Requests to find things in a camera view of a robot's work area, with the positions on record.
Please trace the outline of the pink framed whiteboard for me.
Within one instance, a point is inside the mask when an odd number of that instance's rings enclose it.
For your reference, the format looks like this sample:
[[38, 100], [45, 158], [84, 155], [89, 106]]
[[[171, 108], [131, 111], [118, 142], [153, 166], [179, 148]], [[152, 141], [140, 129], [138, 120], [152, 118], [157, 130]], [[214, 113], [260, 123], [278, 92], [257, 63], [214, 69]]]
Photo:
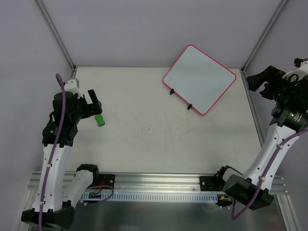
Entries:
[[163, 83], [192, 109], [206, 115], [237, 76], [194, 45], [188, 45], [164, 75]]

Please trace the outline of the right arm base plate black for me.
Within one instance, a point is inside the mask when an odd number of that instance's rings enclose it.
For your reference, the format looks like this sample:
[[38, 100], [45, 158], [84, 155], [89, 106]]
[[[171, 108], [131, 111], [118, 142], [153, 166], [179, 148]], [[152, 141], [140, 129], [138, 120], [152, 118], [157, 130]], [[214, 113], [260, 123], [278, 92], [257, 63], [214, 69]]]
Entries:
[[215, 176], [200, 176], [199, 185], [202, 192], [221, 192], [225, 181]]

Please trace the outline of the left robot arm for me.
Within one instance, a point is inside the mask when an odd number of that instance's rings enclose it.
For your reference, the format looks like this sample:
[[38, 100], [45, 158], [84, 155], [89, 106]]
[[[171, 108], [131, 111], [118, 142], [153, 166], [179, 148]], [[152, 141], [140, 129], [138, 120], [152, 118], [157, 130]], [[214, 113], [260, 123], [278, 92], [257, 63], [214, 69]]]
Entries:
[[89, 90], [91, 103], [85, 96], [70, 91], [60, 92], [52, 101], [53, 111], [43, 129], [43, 165], [37, 195], [21, 221], [37, 228], [69, 229], [75, 207], [83, 192], [100, 184], [97, 165], [81, 164], [73, 180], [64, 188], [65, 166], [72, 151], [80, 120], [99, 115], [102, 104], [95, 91]]

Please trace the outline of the green bone-shaped eraser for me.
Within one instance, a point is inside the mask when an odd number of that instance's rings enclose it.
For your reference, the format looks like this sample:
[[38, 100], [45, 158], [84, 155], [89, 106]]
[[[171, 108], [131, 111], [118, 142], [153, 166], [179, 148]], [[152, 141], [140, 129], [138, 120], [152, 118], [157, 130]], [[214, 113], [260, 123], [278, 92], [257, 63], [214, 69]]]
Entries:
[[97, 126], [101, 127], [101, 126], [105, 125], [105, 120], [104, 120], [102, 114], [95, 115], [94, 118], [97, 122]]

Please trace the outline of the left frame post aluminium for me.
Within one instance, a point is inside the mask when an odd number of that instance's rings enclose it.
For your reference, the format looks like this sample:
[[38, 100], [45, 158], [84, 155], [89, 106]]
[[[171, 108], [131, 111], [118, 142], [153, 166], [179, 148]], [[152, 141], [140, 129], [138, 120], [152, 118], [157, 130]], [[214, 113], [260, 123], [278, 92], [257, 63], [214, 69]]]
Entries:
[[75, 70], [76, 65], [71, 57], [71, 55], [69, 54], [61, 36], [60, 33], [58, 32], [58, 29], [56, 28], [55, 23], [53, 22], [53, 19], [51, 18], [49, 11], [47, 9], [47, 7], [45, 6], [44, 2], [42, 0], [34, 0], [35, 4], [38, 6], [39, 11], [41, 12], [45, 22], [47, 23], [47, 26], [49, 27], [54, 39], [56, 40], [62, 54], [64, 55], [70, 69], [72, 71]]

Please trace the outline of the frame post aluminium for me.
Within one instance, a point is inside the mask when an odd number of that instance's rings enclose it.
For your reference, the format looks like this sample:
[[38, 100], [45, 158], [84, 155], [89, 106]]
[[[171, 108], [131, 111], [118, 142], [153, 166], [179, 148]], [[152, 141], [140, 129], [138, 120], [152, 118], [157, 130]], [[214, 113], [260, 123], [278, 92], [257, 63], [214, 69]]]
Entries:
[[265, 40], [267, 39], [267, 37], [270, 34], [271, 30], [275, 26], [277, 20], [279, 19], [280, 15], [284, 11], [284, 9], [285, 9], [286, 5], [288, 4], [288, 2], [289, 2], [289, 0], [281, 0], [279, 2], [279, 4], [276, 7], [276, 9], [274, 10], [272, 16], [268, 20], [265, 28], [263, 29], [260, 37], [258, 38], [256, 44], [254, 45], [252, 51], [249, 53], [247, 60], [245, 61], [244, 65], [241, 67], [241, 71], [242, 72], [245, 72], [249, 68], [250, 64], [253, 62], [255, 56], [257, 55], [257, 53], [261, 49], [263, 43], [265, 42]]
[[45, 22], [47, 23], [47, 26], [49, 27], [54, 39], [56, 40], [62, 54], [64, 55], [70, 69], [72, 71], [75, 70], [76, 65], [71, 57], [71, 55], [69, 54], [61, 36], [60, 33], [58, 32], [58, 29], [56, 28], [55, 23], [53, 22], [53, 19], [51, 18], [49, 11], [47, 9], [47, 7], [45, 6], [44, 2], [42, 0], [34, 0], [35, 4], [38, 6], [39, 11], [41, 12]]

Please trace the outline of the right frame post aluminium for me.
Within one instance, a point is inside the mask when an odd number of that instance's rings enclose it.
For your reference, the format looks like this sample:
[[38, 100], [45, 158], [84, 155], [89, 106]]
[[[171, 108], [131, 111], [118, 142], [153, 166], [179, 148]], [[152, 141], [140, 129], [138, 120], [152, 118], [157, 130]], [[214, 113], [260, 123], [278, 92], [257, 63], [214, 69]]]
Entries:
[[288, 4], [288, 2], [289, 2], [289, 0], [281, 0], [279, 2], [279, 4], [276, 7], [276, 9], [274, 10], [272, 16], [268, 20], [265, 28], [263, 29], [260, 37], [258, 38], [256, 44], [254, 45], [252, 51], [249, 53], [247, 60], [245, 61], [244, 65], [241, 67], [241, 71], [242, 72], [245, 72], [249, 68], [250, 64], [253, 62], [255, 56], [257, 55], [257, 53], [261, 49], [263, 43], [265, 42], [265, 40], [267, 39], [267, 37], [270, 34], [271, 30], [275, 26], [277, 20], [279, 19], [280, 15], [284, 11], [284, 9], [285, 9], [286, 5]]

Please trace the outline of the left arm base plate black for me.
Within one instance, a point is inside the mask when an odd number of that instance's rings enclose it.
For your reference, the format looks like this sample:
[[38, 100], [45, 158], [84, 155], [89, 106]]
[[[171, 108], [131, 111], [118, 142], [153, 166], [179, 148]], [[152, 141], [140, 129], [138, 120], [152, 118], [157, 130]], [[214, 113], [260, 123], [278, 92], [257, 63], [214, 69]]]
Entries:
[[104, 186], [108, 185], [113, 188], [115, 185], [115, 178], [115, 174], [99, 174], [99, 184]]

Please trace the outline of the aluminium front rail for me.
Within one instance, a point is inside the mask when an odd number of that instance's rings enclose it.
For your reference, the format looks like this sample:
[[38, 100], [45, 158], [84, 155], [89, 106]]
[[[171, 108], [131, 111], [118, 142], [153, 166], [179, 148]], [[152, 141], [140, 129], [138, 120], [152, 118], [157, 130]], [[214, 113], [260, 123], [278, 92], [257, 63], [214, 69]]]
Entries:
[[[39, 186], [40, 171], [33, 172], [28, 189], [36, 190]], [[115, 192], [132, 193], [223, 193], [202, 192], [199, 185], [200, 176], [212, 176], [212, 174], [158, 174], [158, 173], [112, 173], [100, 172], [100, 174], [115, 174]], [[75, 172], [66, 171], [64, 174], [65, 188], [73, 180]], [[288, 195], [289, 190], [282, 176], [276, 176], [273, 180], [270, 194]]]

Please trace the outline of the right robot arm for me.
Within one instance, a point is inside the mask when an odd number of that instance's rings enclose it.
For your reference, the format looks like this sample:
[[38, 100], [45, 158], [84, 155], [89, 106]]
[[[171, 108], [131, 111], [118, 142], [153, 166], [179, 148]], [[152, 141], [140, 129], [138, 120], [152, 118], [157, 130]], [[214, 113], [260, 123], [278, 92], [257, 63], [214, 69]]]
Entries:
[[216, 175], [216, 187], [244, 205], [243, 210], [269, 206], [274, 176], [291, 146], [308, 127], [308, 63], [302, 61], [286, 73], [269, 66], [261, 73], [247, 77], [250, 91], [264, 86], [260, 95], [276, 102], [271, 112], [269, 130], [256, 159], [241, 174], [230, 166]]

